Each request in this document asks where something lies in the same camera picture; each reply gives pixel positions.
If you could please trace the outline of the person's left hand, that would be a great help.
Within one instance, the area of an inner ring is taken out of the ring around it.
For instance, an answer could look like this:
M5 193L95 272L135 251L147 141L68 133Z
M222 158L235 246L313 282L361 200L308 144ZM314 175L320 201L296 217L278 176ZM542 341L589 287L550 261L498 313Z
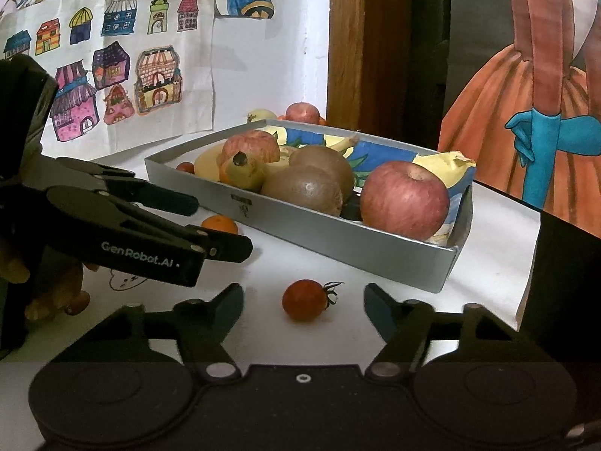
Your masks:
M42 280L30 283L32 273L12 254L1 252L1 282L10 300L15 300L17 313L30 322L51 320L66 310L83 290L83 269L97 272L98 265L83 263L64 265Z

